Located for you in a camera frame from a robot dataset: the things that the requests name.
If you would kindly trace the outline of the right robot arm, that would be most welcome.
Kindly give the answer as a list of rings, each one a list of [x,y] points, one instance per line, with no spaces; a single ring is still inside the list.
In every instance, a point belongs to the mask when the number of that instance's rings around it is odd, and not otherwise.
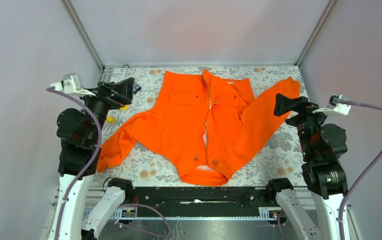
[[[338,217],[348,186],[339,158],[347,152],[346,132],[324,121],[328,116],[348,115],[350,105],[342,104],[342,98],[334,94],[328,106],[320,108],[304,96],[293,99],[279,93],[275,96],[275,116],[296,113],[285,123],[297,128],[304,161],[302,176],[315,204],[318,225],[301,205],[289,179],[270,180],[265,198],[270,205],[281,207],[300,240],[337,240],[341,236]]]

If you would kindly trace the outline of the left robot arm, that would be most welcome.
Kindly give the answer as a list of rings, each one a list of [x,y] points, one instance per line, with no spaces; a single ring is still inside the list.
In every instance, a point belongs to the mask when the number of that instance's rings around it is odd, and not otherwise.
[[[130,180],[112,178],[102,198],[88,215],[84,214],[88,190],[101,153],[102,128],[110,110],[130,105],[135,79],[99,82],[94,88],[81,85],[77,73],[65,75],[48,91],[68,98],[80,108],[68,108],[57,118],[57,137],[61,141],[59,196],[50,240],[96,240],[120,206],[134,198]]]

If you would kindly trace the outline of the orange zip jacket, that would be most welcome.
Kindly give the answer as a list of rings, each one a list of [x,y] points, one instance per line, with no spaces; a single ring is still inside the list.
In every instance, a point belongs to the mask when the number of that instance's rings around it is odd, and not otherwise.
[[[250,80],[167,71],[155,105],[132,116],[102,144],[97,171],[118,166],[136,143],[168,159],[181,181],[221,186],[249,163],[286,119],[276,95],[297,98],[289,77],[254,96]]]

